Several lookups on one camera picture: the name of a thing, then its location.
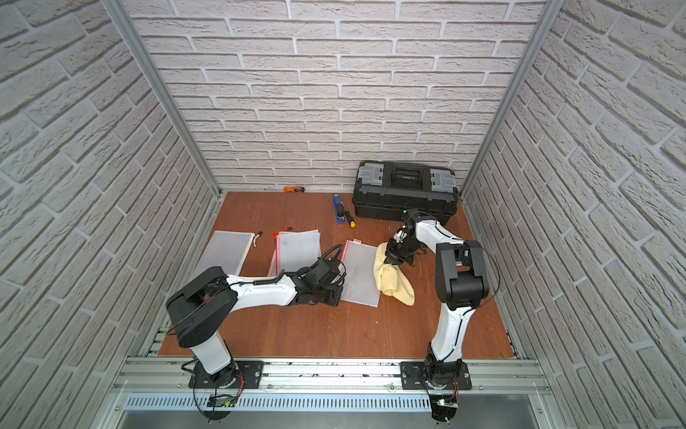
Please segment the black toolbox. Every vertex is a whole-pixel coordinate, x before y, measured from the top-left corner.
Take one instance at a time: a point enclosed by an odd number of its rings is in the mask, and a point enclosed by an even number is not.
[[[362,161],[353,204],[360,218],[403,220],[404,209],[420,209],[445,225],[458,210],[455,175],[446,168]]]

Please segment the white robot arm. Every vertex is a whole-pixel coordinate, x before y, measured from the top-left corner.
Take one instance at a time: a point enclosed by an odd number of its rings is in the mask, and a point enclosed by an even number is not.
[[[277,277],[226,275],[218,266],[206,269],[167,300],[178,344],[193,351],[214,385],[227,385],[237,368],[217,329],[229,313],[260,305],[337,306],[346,274],[340,271],[342,249],[334,246],[311,266],[281,271]]]
[[[484,250],[477,241],[456,237],[424,211],[413,209],[404,214],[403,227],[388,241],[385,262],[412,264],[420,248],[436,254],[440,316],[421,377],[433,386],[442,386],[459,376],[469,319],[490,291]],[[458,276],[458,266],[469,267],[469,271],[461,271]]]
[[[225,385],[236,368],[217,329],[228,314],[259,305],[337,306],[345,278],[338,259],[342,247],[334,246],[310,267],[275,278],[239,277],[226,275],[220,267],[208,268],[167,300],[178,344],[193,351],[210,380]],[[442,303],[422,377],[440,386],[459,376],[467,324],[489,287],[479,242],[455,237],[433,216],[408,210],[403,227],[388,241],[386,263],[412,264],[420,248],[436,254],[436,294]],[[458,266],[469,267],[459,279]]]

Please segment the vent slot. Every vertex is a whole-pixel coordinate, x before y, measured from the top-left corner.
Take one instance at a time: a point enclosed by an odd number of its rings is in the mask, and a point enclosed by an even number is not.
[[[213,393],[196,392],[198,405],[205,409]],[[132,393],[126,410],[195,410],[192,393]],[[382,413],[424,413],[431,411],[426,395],[408,394],[313,394],[243,393],[233,411],[356,411]]]

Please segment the yellow towel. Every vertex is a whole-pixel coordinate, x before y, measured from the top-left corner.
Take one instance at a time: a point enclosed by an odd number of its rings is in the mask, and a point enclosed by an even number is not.
[[[374,259],[374,279],[377,281],[377,289],[384,295],[394,297],[406,305],[414,305],[414,289],[410,280],[400,271],[396,265],[385,264],[386,245],[380,244],[377,247],[376,258]]]

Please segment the yellow screwdriver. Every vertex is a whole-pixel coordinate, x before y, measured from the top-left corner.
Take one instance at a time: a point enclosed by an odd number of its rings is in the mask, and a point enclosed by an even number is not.
[[[341,205],[343,206],[343,214],[345,215],[346,220],[348,220],[350,227],[355,228],[355,226],[357,226],[357,224],[355,223],[355,218],[350,214],[349,211],[346,210],[342,201],[341,201]]]

